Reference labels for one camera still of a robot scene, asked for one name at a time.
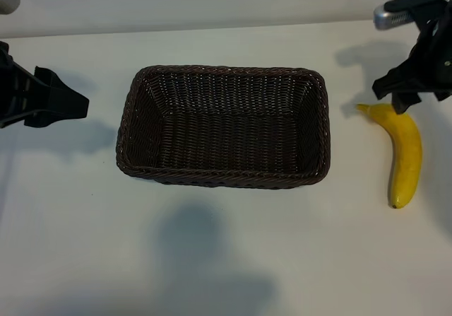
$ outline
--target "white wall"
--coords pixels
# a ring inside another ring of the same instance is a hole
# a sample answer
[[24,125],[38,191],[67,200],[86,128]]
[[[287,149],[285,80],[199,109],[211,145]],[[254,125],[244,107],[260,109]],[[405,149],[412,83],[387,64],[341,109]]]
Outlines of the white wall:
[[0,17],[0,37],[365,19],[385,1],[22,0]]

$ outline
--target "woven texture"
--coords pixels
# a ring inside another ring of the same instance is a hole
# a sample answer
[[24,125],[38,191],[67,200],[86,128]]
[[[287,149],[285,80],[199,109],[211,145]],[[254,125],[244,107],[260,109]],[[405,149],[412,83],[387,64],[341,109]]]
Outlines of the woven texture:
[[324,80],[306,69],[145,68],[126,99],[117,165],[164,184],[314,184],[330,166]]

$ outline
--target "basket rim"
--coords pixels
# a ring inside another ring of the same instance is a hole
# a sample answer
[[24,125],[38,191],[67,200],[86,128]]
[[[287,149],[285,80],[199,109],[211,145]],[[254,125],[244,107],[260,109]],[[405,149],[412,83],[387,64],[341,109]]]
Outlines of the basket rim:
[[[304,76],[310,79],[319,86],[316,87],[317,91],[321,92],[320,97],[324,97],[324,107],[320,110],[325,112],[324,119],[319,121],[318,132],[320,134],[319,141],[319,159],[316,169],[310,172],[300,173],[281,173],[281,172],[263,172],[255,170],[205,170],[205,169],[191,169],[191,168],[158,168],[147,165],[132,165],[127,152],[124,148],[124,143],[127,140],[127,132],[131,123],[131,111],[130,110],[136,104],[136,98],[139,90],[143,84],[143,79],[151,73],[164,74],[164,73],[181,73],[181,74],[216,74],[218,72],[222,74],[243,74],[246,76]],[[137,172],[140,172],[144,176],[148,177],[165,177],[165,175],[180,176],[181,179],[196,180],[199,176],[200,179],[206,179],[207,177],[211,181],[223,181],[223,180],[246,180],[252,178],[258,178],[260,181],[277,182],[280,180],[287,184],[288,182],[294,185],[300,185],[300,181],[310,180],[306,184],[314,184],[321,181],[328,173],[331,164],[331,137],[329,130],[329,117],[328,117],[328,94],[325,88],[325,81],[323,77],[316,71],[303,68],[287,68],[287,67],[229,67],[229,66],[203,66],[203,65],[155,65],[148,66],[141,69],[134,77],[131,84],[131,89],[127,95],[126,104],[124,106],[123,115],[121,118],[121,125],[118,131],[117,139],[117,165],[127,175],[139,177]],[[322,131],[328,131],[327,135],[321,133]]]

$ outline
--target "brown wicker basket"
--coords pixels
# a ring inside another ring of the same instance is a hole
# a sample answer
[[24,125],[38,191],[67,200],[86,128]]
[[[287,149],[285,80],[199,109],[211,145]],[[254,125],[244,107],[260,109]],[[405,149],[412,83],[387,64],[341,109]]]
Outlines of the brown wicker basket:
[[142,69],[126,99],[117,165],[164,184],[317,183],[330,167],[324,80],[306,69]]

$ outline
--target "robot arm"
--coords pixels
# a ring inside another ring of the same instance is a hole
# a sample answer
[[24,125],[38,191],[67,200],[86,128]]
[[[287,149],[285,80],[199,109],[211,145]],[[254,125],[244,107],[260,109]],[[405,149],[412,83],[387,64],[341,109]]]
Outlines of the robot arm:
[[451,2],[392,0],[374,12],[374,23],[379,30],[413,21],[420,34],[410,56],[372,86],[379,100],[392,94],[392,105],[399,114],[421,102],[420,92],[433,92],[438,100],[452,94]]
[[[0,0],[0,13],[8,14],[18,4],[18,0]],[[49,69],[36,67],[34,75],[28,73],[13,61],[5,42],[0,42],[0,89],[0,128],[21,120],[29,127],[46,127],[84,118],[88,112],[87,98]]]

